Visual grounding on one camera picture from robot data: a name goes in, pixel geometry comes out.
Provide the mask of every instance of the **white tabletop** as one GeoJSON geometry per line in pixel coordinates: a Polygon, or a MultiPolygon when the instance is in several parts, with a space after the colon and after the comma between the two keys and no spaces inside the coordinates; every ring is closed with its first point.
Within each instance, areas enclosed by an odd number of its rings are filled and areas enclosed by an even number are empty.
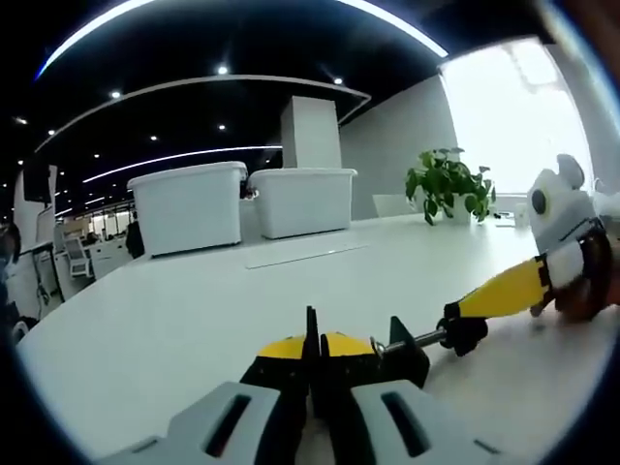
{"type": "MultiPolygon", "coordinates": [[[[52,413],[98,458],[165,435],[172,416],[238,380],[263,345],[303,333],[306,305],[320,332],[387,342],[391,315],[414,335],[432,330],[445,303],[535,254],[527,231],[430,228],[410,215],[141,259],[63,304],[18,348],[52,413]]],[[[617,316],[610,308],[589,325],[565,325],[547,310],[538,320],[526,312],[492,321],[464,358],[426,350],[425,390],[494,447],[538,457],[596,386],[617,316]]]]}

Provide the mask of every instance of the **window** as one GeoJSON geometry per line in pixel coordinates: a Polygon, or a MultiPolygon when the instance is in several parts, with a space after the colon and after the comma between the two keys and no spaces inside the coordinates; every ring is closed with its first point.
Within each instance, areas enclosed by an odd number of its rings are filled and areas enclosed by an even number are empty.
{"type": "Polygon", "coordinates": [[[523,195],[558,153],[573,155],[592,186],[579,113],[553,59],[536,39],[491,46],[441,67],[461,156],[491,168],[498,194],[523,195]]]}

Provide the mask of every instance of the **white pillar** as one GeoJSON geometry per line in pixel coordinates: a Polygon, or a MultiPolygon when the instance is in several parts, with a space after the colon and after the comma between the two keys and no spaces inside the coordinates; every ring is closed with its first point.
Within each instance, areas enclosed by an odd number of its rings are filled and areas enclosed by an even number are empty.
{"type": "Polygon", "coordinates": [[[284,168],[342,168],[334,102],[293,96],[280,120],[284,168]]]}

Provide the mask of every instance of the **robot eye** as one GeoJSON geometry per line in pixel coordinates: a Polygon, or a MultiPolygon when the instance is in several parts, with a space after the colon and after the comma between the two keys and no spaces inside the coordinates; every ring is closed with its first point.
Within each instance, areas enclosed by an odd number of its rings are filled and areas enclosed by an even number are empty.
{"type": "Polygon", "coordinates": [[[546,197],[540,189],[532,193],[532,206],[539,215],[543,215],[546,212],[546,197]]]}

